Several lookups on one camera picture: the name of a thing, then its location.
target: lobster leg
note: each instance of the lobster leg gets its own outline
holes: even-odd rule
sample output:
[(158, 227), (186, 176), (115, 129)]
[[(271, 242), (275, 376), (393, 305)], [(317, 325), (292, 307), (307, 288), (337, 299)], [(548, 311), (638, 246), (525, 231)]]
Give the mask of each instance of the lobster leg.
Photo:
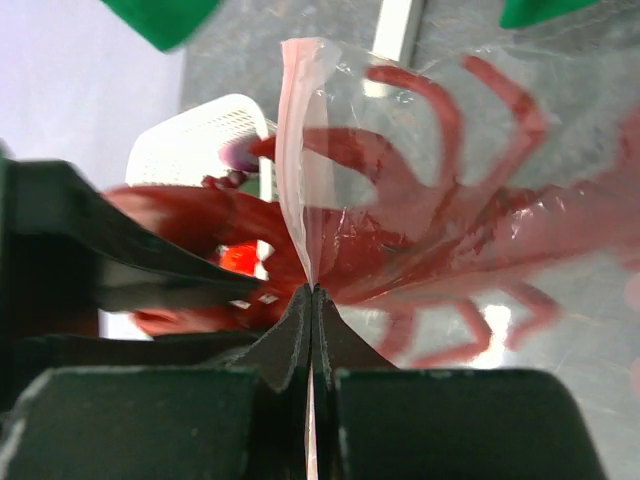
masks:
[(507, 105), (516, 123), (514, 138), (493, 171), (479, 185), (479, 191), (487, 192), (490, 197), (540, 148), (549, 132), (549, 124), (533, 96), (489, 62), (467, 56), (463, 66)]
[(416, 330), (416, 312), (388, 312), (387, 325), (382, 341), (376, 347), (380, 355), (393, 360), (406, 352)]
[(396, 88), (411, 90), (427, 99), (440, 123), (442, 165), (440, 186), (452, 187), (460, 174), (460, 151), (464, 135), (464, 120), (453, 97), (432, 80), (390, 65), (375, 66), (367, 78)]
[[(388, 204), (406, 192), (424, 189), (402, 154), (380, 134), (360, 128), (308, 128), (304, 148), (327, 157), (366, 177), (376, 189), (378, 201)], [(254, 143), (249, 152), (275, 159), (275, 137)]]
[(469, 299), (458, 300), (455, 307), (471, 329), (476, 341), (424, 355), (413, 362), (412, 368), (432, 368), (447, 363), (468, 362), (487, 351), (492, 331), (478, 307)]
[(532, 315), (509, 332), (505, 346), (517, 350), (533, 332), (553, 325), (560, 314), (560, 307), (546, 293), (527, 283), (502, 286), (501, 290), (527, 307)]

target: white wall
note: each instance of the white wall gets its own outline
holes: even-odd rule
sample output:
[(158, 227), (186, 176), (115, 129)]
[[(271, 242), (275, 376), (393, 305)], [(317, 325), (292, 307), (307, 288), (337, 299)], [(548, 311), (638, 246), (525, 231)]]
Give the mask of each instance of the white wall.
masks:
[[(99, 0), (0, 1), (0, 138), (17, 158), (124, 181), (137, 136), (178, 112), (183, 53), (157, 52)], [(139, 337), (122, 316), (110, 337)]]

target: black plastic part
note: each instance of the black plastic part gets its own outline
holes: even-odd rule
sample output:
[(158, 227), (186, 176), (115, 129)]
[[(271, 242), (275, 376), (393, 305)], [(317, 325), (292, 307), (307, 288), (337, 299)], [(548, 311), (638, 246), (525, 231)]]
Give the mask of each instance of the black plastic part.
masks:
[[(221, 353), (203, 346), (216, 335), (127, 355), (170, 362), (159, 347), (176, 365), (199, 362)], [(104, 340), (102, 353), (82, 353), (89, 344), (69, 340), (60, 357), (76, 364), (132, 348)], [(127, 370), (113, 360), (39, 377), (3, 431), (5, 457), (21, 439), (6, 478), (302, 480), (311, 363), (321, 480), (606, 478), (575, 402), (549, 374), (395, 370), (326, 291), (307, 286), (252, 341), (226, 342), (245, 350), (224, 368)]]
[(10, 238), (2, 267), (22, 280), (10, 285), (15, 295), (30, 294), (34, 280), (43, 284), (37, 291), (40, 309), (44, 304), (49, 311), (84, 304), (107, 311), (219, 305), (242, 300), (259, 285), (143, 229), (67, 162), (5, 162), (4, 195), (11, 208), (5, 210)]
[(327, 291), (319, 286), (313, 295), (311, 325), (318, 476), (321, 480), (340, 478), (336, 373), (344, 369), (394, 371), (396, 368), (344, 323)]
[[(305, 479), (308, 293), (299, 289), (280, 323), (225, 368), (127, 368), (111, 362), (38, 377), (3, 431), (5, 448), (16, 435), (21, 439), (5, 478)], [(121, 359), (157, 364), (164, 352), (179, 365), (218, 353), (211, 347), (222, 336), (138, 342), (146, 352), (130, 350), (135, 342), (103, 340), (102, 353), (126, 351)], [(253, 340), (224, 336), (225, 347)], [(74, 353), (89, 344), (59, 340), (68, 341), (56, 345), (65, 353), (53, 357), (76, 364), (88, 360)], [(199, 353), (189, 354), (205, 341), (210, 348), (201, 345)]]
[(228, 369), (56, 370), (4, 429), (19, 445), (4, 478), (241, 479), (259, 382)]
[(13, 405), (18, 395), (42, 372), (74, 366), (193, 366), (207, 364), (227, 352), (251, 346), (263, 331), (245, 330), (215, 335), (157, 337), (154, 342), (108, 340), (72, 335), (18, 339), (11, 344), (10, 394), (0, 409)]
[(341, 371), (336, 399), (346, 480), (606, 479), (575, 401), (547, 373)]

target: gray surface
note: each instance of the gray surface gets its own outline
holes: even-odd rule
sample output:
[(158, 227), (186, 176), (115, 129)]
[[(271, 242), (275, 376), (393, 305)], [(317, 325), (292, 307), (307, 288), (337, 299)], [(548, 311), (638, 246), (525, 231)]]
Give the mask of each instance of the gray surface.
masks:
[(183, 107), (229, 93), (250, 96), (277, 120), (280, 42), (321, 36), (370, 48), (380, 0), (232, 0), (187, 49)]
[[(321, 35), (370, 47), (378, 4), (372, 0), (227, 2), (189, 48), (183, 107), (238, 92), (254, 98), (269, 118), (276, 119), (282, 71), (278, 43)], [(429, 1), (414, 68), (496, 42), (571, 54), (640, 43), (640, 5), (635, 0), (602, 1), (515, 34), (497, 26), (503, 4), (502, 0)], [(565, 307), (558, 325), (537, 335), (518, 354), (497, 345), (475, 363), (478, 368), (533, 366), (555, 373), (576, 397), (613, 480), (640, 478), (640, 401), (630, 386), (631, 365), (640, 357), (640, 317), (624, 301), (630, 277), (601, 256), (545, 272), (533, 283)], [(484, 295), (478, 304), (511, 317), (489, 318), (497, 340), (507, 324), (526, 313), (499, 293)], [(345, 313), (354, 328), (376, 342), (384, 324), (381, 314)], [(400, 363), (467, 338), (466, 328), (451, 310), (430, 310), (421, 320), (412, 351)]]

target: red plastic toy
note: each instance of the red plastic toy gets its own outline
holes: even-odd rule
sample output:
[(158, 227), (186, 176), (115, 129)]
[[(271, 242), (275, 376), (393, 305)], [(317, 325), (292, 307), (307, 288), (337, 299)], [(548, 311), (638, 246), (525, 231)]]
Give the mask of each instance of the red plastic toy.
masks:
[[(305, 148), (364, 175), (378, 195), (374, 204), (346, 210), (306, 208), (306, 218), (322, 227), (308, 245), (317, 254), (318, 283), (338, 304), (392, 314), (380, 346), (388, 356), (413, 341), (416, 309), (453, 305), (474, 334), (473, 343), (429, 353), (415, 360), (415, 367), (469, 361), (489, 347), (491, 329), (470, 296), (497, 288), (530, 310), (530, 318), (507, 340), (516, 349), (559, 314), (552, 298), (526, 283), (530, 275), (607, 248), (628, 260), (640, 239), (639, 108), (621, 126), (620, 152), (609, 171), (569, 188), (508, 188), (513, 174), (545, 142), (548, 122), (528, 92), (485, 60), (468, 56), (463, 66), (502, 99), (516, 125), (505, 152), (477, 185), (459, 181), (464, 122), (451, 95), (397, 67), (370, 67), (367, 77), (413, 90), (431, 103), (441, 124), (438, 185), (416, 179), (379, 134), (354, 128), (304, 131)], [(271, 138), (251, 151), (273, 158), (274, 148)], [(216, 185), (131, 187), (107, 197), (146, 228), (205, 258), (220, 245), (256, 239), (275, 250), (264, 262), (269, 280), (247, 299), (248, 308), (135, 313), (147, 333), (268, 326), (280, 318), (295, 287), (306, 282), (278, 204)]]

